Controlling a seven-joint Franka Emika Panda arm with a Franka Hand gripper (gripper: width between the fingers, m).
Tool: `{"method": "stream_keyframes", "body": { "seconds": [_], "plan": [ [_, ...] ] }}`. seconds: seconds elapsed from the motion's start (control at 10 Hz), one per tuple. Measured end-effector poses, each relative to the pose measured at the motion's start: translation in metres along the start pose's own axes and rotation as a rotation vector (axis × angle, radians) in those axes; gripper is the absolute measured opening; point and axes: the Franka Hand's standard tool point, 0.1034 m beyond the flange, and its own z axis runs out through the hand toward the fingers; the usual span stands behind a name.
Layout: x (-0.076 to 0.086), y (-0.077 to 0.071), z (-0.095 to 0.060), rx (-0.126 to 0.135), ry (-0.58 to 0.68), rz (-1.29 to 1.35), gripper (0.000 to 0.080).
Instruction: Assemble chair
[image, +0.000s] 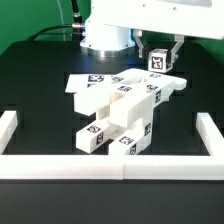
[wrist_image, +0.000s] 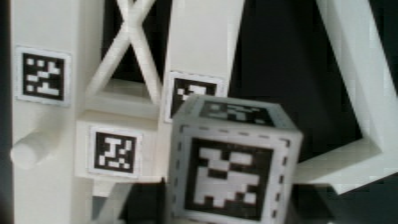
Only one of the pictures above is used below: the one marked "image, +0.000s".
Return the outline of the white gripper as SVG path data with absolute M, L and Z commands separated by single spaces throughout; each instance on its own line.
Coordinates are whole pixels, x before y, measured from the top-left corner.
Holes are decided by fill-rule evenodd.
M 184 36 L 224 39 L 224 0 L 92 0 L 87 23 L 134 29 L 140 58 L 150 48 L 142 30 L 176 34 L 167 53 L 173 66 Z

